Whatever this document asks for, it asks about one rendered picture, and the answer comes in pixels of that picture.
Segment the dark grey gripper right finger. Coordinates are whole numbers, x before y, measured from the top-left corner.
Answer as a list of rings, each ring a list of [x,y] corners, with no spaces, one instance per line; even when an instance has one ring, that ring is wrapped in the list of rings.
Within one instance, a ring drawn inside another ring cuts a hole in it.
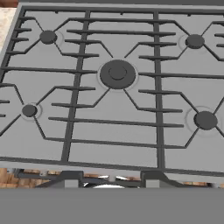
[[[142,188],[183,188],[185,185],[175,180],[170,180],[161,171],[141,171],[141,187]]]

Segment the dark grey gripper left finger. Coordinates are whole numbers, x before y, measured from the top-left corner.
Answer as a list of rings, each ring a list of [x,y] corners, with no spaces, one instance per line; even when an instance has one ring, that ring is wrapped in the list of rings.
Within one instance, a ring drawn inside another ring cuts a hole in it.
[[[82,180],[82,171],[62,171],[56,179],[37,185],[37,188],[82,188]]]

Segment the white and black round thing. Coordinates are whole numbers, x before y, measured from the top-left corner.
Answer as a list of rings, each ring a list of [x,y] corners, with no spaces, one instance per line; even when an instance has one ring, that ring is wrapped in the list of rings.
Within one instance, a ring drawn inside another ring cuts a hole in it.
[[[103,179],[103,180],[108,180],[110,182],[112,181],[118,181],[118,180],[128,180],[125,177],[121,177],[121,176],[107,176],[107,175],[94,175],[94,174],[89,174],[86,175],[85,178],[91,178],[91,179]],[[111,185],[111,184],[93,184],[93,183],[85,183],[84,187],[86,188],[125,188],[124,186],[120,186],[120,185]]]

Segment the grey gas hob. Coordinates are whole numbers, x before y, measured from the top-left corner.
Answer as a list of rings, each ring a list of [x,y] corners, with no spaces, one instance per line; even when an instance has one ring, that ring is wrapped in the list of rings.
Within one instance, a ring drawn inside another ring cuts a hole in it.
[[[224,178],[224,6],[21,2],[0,165]]]

